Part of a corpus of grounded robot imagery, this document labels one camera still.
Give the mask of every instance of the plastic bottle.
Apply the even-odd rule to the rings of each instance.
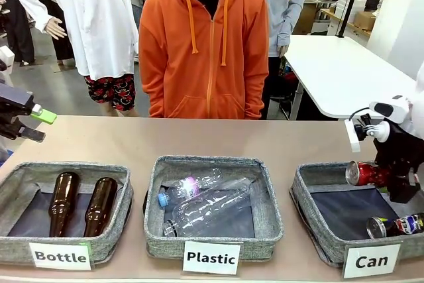
[[[177,205],[185,200],[191,199],[201,193],[201,188],[212,188],[222,182],[221,173],[218,168],[212,169],[208,176],[193,177],[189,176],[172,184],[169,189],[158,194],[160,207],[167,205]]]
[[[103,233],[112,214],[118,183],[112,178],[99,179],[94,187],[85,213],[84,237],[97,237]]]
[[[75,211],[80,177],[75,172],[64,172],[56,179],[48,214],[50,236],[64,237],[71,215]]]
[[[164,223],[164,236],[197,237],[216,222],[225,222],[238,211],[235,208],[241,209],[249,204],[250,185],[246,178],[222,182],[177,205],[172,213],[173,219]]]

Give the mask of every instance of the hoodie zipper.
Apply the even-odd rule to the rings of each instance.
[[[209,80],[207,82],[207,95],[206,95],[206,110],[207,118],[211,118],[211,96],[212,96],[212,83],[213,83],[213,43],[215,38],[215,21],[211,20],[210,30],[210,49],[209,49]]]

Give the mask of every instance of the patterned shorts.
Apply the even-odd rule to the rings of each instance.
[[[120,78],[101,78],[93,81],[84,76],[88,85],[88,94],[98,103],[112,103],[118,111],[129,111],[135,103],[134,75],[125,74]]]

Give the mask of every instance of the red soda can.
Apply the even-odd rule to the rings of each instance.
[[[363,162],[350,162],[346,168],[346,181],[352,186],[373,185],[386,187],[390,171]]]

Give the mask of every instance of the brown glass bottle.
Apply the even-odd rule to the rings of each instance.
[[[63,237],[71,215],[75,211],[80,177],[75,172],[64,172],[56,179],[48,214],[50,236]]]
[[[117,190],[118,183],[115,179],[102,178],[97,181],[85,213],[84,237],[97,237],[103,233],[112,214]]]

